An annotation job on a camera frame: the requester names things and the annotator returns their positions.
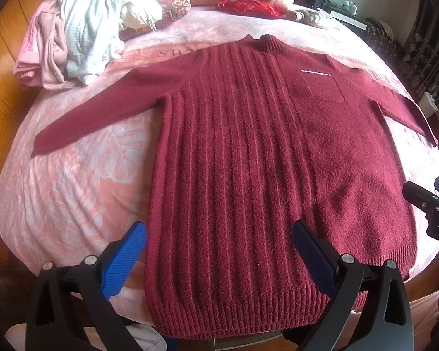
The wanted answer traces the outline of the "dark red knit sweater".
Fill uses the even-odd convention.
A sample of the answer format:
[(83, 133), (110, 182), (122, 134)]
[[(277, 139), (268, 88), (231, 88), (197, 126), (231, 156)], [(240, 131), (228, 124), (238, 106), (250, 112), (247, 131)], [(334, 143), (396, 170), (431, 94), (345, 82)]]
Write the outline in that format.
[(222, 338), (315, 322), (326, 297), (292, 244), (305, 220), (338, 251), (403, 278), (416, 224), (388, 118), (432, 136), (409, 98), (265, 35), (130, 71), (35, 138), (50, 154), (163, 108), (144, 291), (155, 328)]

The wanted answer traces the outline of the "red patterned cloth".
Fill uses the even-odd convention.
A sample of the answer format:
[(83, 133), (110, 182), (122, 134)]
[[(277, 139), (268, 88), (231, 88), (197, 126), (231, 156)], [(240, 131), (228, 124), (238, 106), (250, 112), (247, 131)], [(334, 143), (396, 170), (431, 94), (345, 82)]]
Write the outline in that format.
[(282, 19), (286, 15), (286, 10), (273, 2), (255, 0), (221, 0), (215, 8), (224, 13), (254, 18)]

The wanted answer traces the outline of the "cream zippered garment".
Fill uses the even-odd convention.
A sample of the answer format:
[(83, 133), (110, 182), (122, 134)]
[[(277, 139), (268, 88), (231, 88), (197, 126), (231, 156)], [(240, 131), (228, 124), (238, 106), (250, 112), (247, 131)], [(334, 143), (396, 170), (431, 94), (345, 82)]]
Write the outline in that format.
[(162, 19), (162, 7), (155, 1), (142, 4), (128, 2), (122, 6), (119, 17), (125, 29), (148, 28), (156, 31), (156, 23)]

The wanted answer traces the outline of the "beige cloth item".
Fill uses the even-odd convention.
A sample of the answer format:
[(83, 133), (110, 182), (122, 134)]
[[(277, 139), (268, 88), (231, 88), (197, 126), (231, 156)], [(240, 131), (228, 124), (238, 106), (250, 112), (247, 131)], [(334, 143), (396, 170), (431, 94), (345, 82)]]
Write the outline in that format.
[(335, 20), (327, 13), (305, 7), (287, 10), (285, 12), (285, 18), (318, 29), (330, 29), (335, 27)]

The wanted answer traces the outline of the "dark patterned curtain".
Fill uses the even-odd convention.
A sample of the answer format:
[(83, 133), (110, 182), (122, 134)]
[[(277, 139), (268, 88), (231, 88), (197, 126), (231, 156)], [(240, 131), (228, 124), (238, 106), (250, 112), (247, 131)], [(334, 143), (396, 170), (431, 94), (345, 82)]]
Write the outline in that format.
[(412, 93), (427, 92), (439, 104), (439, 13), (428, 0), (419, 0), (400, 71)]

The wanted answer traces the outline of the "pale blue white garment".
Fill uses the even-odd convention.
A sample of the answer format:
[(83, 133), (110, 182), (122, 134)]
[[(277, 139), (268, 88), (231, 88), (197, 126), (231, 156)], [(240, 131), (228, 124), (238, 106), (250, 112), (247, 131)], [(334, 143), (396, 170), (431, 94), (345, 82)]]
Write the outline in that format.
[(120, 10), (138, 0), (59, 0), (66, 35), (66, 72), (86, 85), (119, 59), (124, 43), (119, 39)]

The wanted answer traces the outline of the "pink garment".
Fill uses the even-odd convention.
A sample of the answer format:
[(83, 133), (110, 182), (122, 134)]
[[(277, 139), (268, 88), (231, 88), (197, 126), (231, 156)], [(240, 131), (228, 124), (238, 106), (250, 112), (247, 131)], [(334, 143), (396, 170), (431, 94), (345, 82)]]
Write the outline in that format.
[(68, 90), (78, 85), (66, 72), (68, 48), (58, 0), (42, 2), (29, 22), (13, 74), (20, 86)]

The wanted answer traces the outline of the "plaid dark cloth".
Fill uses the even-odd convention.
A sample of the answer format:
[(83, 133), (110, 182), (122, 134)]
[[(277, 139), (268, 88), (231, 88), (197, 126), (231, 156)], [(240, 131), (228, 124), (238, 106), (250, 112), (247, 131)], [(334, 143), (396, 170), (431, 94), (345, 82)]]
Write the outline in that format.
[(366, 18), (366, 44), (388, 64), (400, 62), (404, 50), (392, 28), (377, 18)]

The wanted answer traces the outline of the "paisley patterned cushion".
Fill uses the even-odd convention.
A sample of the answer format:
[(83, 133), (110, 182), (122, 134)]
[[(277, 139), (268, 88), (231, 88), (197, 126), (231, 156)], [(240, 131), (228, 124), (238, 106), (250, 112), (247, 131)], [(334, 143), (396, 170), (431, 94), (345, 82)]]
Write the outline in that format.
[[(165, 29), (176, 21), (181, 20), (191, 9), (190, 0), (138, 0), (132, 2), (133, 4), (142, 4), (147, 2), (157, 2), (162, 7), (162, 19), (156, 23), (156, 28), (158, 30)], [(122, 26), (121, 20), (119, 25), (119, 39), (122, 41), (129, 40), (134, 37), (147, 34), (151, 31), (148, 28), (143, 28), (139, 30), (125, 29)]]

